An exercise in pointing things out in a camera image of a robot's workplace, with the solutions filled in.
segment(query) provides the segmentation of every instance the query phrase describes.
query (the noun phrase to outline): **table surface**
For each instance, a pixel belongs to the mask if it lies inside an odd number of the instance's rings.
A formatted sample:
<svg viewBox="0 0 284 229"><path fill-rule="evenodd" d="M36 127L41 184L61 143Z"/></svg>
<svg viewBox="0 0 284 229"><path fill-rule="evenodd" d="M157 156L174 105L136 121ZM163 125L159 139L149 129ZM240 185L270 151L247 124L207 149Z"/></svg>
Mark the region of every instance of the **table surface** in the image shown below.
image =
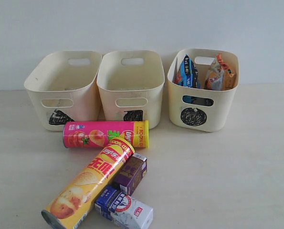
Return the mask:
<svg viewBox="0 0 284 229"><path fill-rule="evenodd" d="M148 173L133 197L154 208L150 229L284 229L284 84L240 85L225 127L173 125L164 92L150 130ZM0 92L0 228L49 229L41 209L100 149L66 149L25 91ZM92 211L80 229L117 228Z"/></svg>

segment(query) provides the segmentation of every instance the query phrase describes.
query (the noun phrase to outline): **snack bag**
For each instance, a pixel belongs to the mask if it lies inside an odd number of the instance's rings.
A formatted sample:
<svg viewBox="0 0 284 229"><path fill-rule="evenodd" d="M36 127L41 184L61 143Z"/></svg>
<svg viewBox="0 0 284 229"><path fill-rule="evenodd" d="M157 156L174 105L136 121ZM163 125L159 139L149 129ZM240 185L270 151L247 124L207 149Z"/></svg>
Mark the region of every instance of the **snack bag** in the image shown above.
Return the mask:
<svg viewBox="0 0 284 229"><path fill-rule="evenodd" d="M184 87L201 88L201 84L198 81L198 70L188 55L185 55L180 68L174 77L173 83ZM192 104L195 100L196 98L193 96L186 95L183 97L185 103Z"/></svg>
<svg viewBox="0 0 284 229"><path fill-rule="evenodd" d="M234 87L235 79L235 71L231 70L228 64L222 60L220 53L216 56L207 72L204 89L214 91L229 90Z"/></svg>

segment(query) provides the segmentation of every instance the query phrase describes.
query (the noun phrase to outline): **cream plastic bin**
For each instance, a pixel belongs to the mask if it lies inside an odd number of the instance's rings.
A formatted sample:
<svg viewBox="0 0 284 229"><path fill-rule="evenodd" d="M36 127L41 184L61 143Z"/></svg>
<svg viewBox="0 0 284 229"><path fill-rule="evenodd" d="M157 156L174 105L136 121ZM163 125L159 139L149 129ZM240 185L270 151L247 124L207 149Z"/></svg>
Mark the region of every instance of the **cream plastic bin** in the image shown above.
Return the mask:
<svg viewBox="0 0 284 229"><path fill-rule="evenodd" d="M115 51L103 57L97 85L106 120L149 120L158 125L165 77L152 51Z"/></svg>
<svg viewBox="0 0 284 229"><path fill-rule="evenodd" d="M102 55L64 51L46 56L24 83L42 125L62 131L67 121L96 121L101 102L96 75Z"/></svg>
<svg viewBox="0 0 284 229"><path fill-rule="evenodd" d="M234 88L227 91L211 91L204 89L188 88L178 86L173 83L173 77L187 54L196 63L196 57L214 58L217 54L222 53L223 60L236 70L236 82ZM198 79L201 88L204 88L204 82L208 64L196 64L199 72ZM204 49L185 49L180 51L168 72L168 98L169 98L169 118L175 125L214 132L223 128L232 101L239 83L239 63L237 57L224 51L204 50ZM212 106L202 106L197 104L188 104L183 102L183 96L194 96L199 98L208 98L214 101Z"/></svg>

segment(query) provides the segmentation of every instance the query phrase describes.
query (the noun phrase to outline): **snack box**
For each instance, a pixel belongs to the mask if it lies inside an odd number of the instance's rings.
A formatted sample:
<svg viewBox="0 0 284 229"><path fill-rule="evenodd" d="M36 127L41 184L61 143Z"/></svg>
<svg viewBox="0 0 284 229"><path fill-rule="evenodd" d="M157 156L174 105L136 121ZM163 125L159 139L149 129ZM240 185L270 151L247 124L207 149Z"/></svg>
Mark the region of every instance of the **snack box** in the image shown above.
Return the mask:
<svg viewBox="0 0 284 229"><path fill-rule="evenodd" d="M113 180L112 186L132 195L147 172L147 158L134 153Z"/></svg>
<svg viewBox="0 0 284 229"><path fill-rule="evenodd" d="M95 202L95 209L123 229L148 229L153 208L107 185Z"/></svg>

